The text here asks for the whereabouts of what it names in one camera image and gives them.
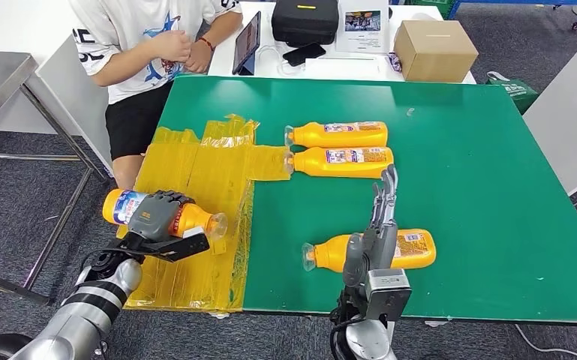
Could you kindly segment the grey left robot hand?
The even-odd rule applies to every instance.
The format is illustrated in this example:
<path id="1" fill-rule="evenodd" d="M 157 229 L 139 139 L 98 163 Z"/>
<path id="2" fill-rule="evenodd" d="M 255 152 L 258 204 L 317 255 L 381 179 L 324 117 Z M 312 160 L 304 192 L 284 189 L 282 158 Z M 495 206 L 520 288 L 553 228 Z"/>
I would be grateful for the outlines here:
<path id="1" fill-rule="evenodd" d="M 154 243 L 172 240 L 170 225 L 186 204 L 195 200 L 173 190 L 148 194 L 128 221 L 128 232 Z"/>

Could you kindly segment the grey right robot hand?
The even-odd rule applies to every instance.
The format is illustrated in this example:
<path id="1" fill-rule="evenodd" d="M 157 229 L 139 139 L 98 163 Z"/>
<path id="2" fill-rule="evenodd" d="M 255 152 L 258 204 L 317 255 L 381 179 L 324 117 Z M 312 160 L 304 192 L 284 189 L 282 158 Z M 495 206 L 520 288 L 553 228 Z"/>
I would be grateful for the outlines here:
<path id="1" fill-rule="evenodd" d="M 381 183 L 373 183 L 371 218 L 362 234 L 349 237 L 342 271 L 347 287 L 358 287 L 374 269 L 389 269 L 395 254 L 398 224 L 395 221 L 398 174 L 390 164 L 381 173 Z"/>

